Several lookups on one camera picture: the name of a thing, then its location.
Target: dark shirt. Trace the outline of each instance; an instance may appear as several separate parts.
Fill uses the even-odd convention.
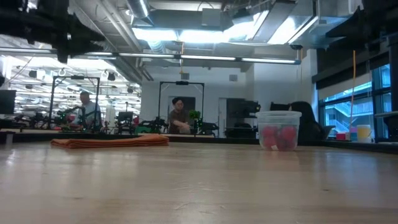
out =
[[[178,126],[173,124],[174,121],[179,121],[179,122],[183,122],[183,123],[189,122],[188,113],[184,110],[182,110],[179,113],[176,112],[175,110],[173,110],[169,114],[169,123],[170,123],[169,133],[170,134],[180,134],[180,130],[179,130]]]

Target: man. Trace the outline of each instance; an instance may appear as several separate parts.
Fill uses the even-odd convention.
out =
[[[93,122],[94,122],[94,116],[95,116],[95,103],[93,103],[90,100],[90,94],[86,91],[83,91],[80,93],[80,101],[81,101],[81,106],[86,109],[85,111],[85,118],[86,118],[86,124],[88,127],[91,127]],[[96,117],[96,123],[97,125],[101,124],[101,109],[100,106],[97,105],[97,117]],[[81,110],[78,111],[77,117],[72,121],[72,124],[74,125],[79,125],[80,118],[79,116],[82,115]]]
[[[189,134],[188,113],[184,110],[184,103],[181,98],[176,97],[172,101],[174,110],[169,114],[170,134]]]

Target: folded cloth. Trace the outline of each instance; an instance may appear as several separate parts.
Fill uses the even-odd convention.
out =
[[[117,140],[53,139],[51,145],[69,149],[99,147],[168,146],[169,138],[159,134],[148,134],[139,138]]]

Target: gray shirt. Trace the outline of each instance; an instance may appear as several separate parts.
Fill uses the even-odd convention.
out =
[[[82,107],[84,107],[86,109],[85,114],[91,113],[95,110],[95,103],[94,102],[88,102],[86,105],[82,105]],[[101,108],[99,105],[97,105],[97,118],[96,118],[96,123],[97,124],[101,124]],[[78,124],[80,119],[79,116],[82,115],[81,110],[79,109],[78,113],[77,113],[77,117],[73,120],[73,124]],[[86,116],[86,124],[87,126],[91,126],[92,123],[94,122],[94,115],[95,113],[90,114],[89,116]]]

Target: clear plastic container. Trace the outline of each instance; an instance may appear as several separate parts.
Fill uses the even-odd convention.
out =
[[[301,113],[297,111],[266,111],[256,114],[259,140],[269,151],[293,151],[297,147]]]

